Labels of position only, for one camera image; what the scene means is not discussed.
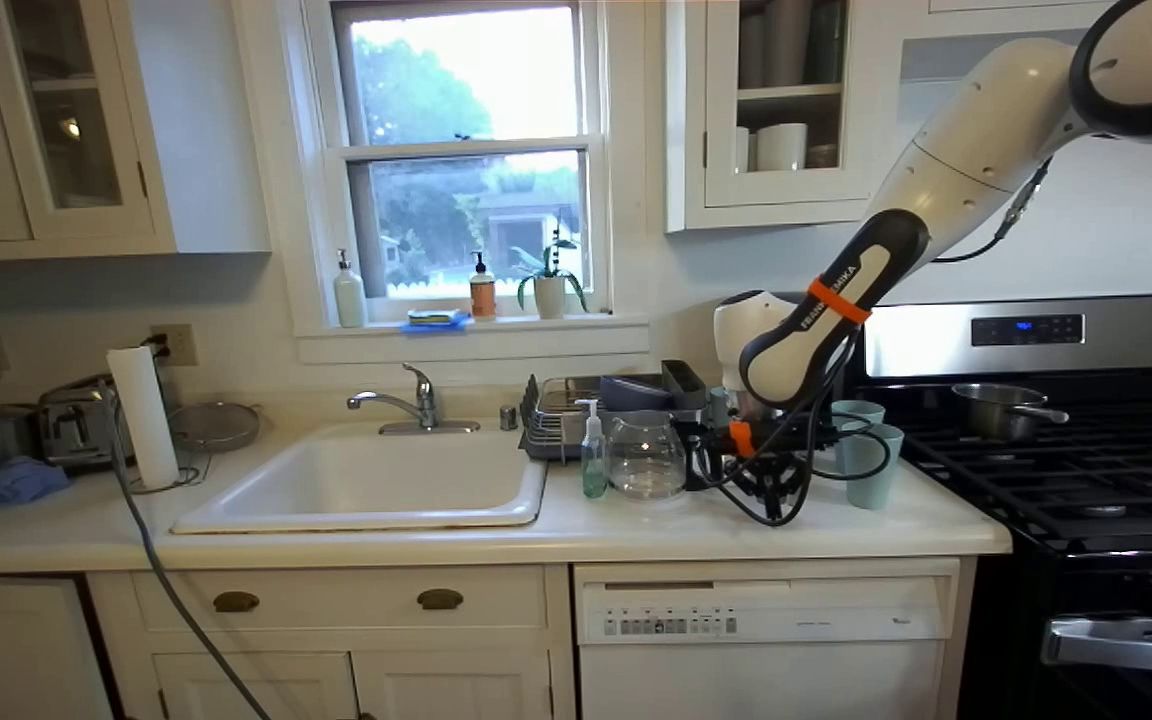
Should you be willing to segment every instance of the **white countertop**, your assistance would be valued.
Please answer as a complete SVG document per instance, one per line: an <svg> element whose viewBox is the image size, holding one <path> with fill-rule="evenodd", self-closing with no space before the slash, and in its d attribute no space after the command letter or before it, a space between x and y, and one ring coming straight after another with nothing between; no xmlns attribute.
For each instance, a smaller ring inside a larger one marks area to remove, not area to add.
<svg viewBox="0 0 1152 720"><path fill-rule="evenodd" d="M899 462L883 510L852 509L843 485L814 480L805 510L763 529L719 493L632 498L578 494L575 468L549 468L540 521L489 531L318 531L318 537L173 537L173 521L242 480L307 428L273 428L217 454L188 487L141 494L166 566L367 566L367 565L578 565L578 559L809 559L809 557L990 557L1006 529ZM0 571L146 566L110 476L78 476L34 504L0 509Z"/></svg>

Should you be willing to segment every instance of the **cabinet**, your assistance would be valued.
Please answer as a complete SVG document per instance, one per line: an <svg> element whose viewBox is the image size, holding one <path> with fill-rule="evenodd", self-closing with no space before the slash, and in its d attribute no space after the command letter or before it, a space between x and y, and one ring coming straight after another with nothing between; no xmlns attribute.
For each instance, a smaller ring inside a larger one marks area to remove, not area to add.
<svg viewBox="0 0 1152 720"><path fill-rule="evenodd" d="M0 720L107 720L77 581L0 581Z"/></svg>
<svg viewBox="0 0 1152 720"><path fill-rule="evenodd" d="M173 581L273 715L575 715L562 566L178 571ZM156 576L92 576L92 596L130 715L247 715Z"/></svg>
<svg viewBox="0 0 1152 720"><path fill-rule="evenodd" d="M226 0L0 0L0 260L258 250Z"/></svg>
<svg viewBox="0 0 1152 720"><path fill-rule="evenodd" d="M819 28L819 8L843 8L838 30ZM983 54L981 46L1006 35L1079 30L1102 8L1109 0L672 0L668 230L861 219L913 133L899 107L904 81L924 54L938 54L921 46L909 61L909 42L942 40L960 54L956 42L972 40ZM767 73L767 54L782 46L819 54L819 35L838 40L838 63ZM796 168L761 164L761 137L776 122L805 122Z"/></svg>
<svg viewBox="0 0 1152 720"><path fill-rule="evenodd" d="M886 12L861 0L672 0L668 230L856 219L897 110ZM805 133L788 160L761 152L776 122Z"/></svg>

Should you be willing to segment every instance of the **oven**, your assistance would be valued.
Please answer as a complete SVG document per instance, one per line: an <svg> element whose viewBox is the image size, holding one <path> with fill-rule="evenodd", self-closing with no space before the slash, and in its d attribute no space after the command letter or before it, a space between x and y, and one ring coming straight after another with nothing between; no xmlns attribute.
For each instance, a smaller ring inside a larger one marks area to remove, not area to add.
<svg viewBox="0 0 1152 720"><path fill-rule="evenodd" d="M981 437L956 382L1037 387L1068 423ZM1152 297L886 303L846 392L1011 529L974 571L960 715L1152 720Z"/></svg>

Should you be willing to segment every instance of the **drawer handle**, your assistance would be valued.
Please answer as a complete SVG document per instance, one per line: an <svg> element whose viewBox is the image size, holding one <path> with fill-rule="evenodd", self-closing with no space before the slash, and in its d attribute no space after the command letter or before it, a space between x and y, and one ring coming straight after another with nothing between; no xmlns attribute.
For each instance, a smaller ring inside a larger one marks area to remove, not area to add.
<svg viewBox="0 0 1152 720"><path fill-rule="evenodd" d="M220 596L211 596L211 608L217 613L252 613L252 608L258 608L258 596L252 596L252 591L220 591Z"/></svg>
<svg viewBox="0 0 1152 720"><path fill-rule="evenodd" d="M428 613L450 613L465 605L465 596L454 586L428 586L416 596L416 605Z"/></svg>

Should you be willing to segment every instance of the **burner grate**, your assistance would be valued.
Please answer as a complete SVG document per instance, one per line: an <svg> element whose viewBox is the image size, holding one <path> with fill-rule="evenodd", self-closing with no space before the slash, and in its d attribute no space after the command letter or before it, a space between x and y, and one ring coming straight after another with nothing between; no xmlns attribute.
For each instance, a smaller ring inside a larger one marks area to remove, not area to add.
<svg viewBox="0 0 1152 720"><path fill-rule="evenodd" d="M924 428L909 458L1049 549L1152 550L1152 418L1042 428L1023 442Z"/></svg>

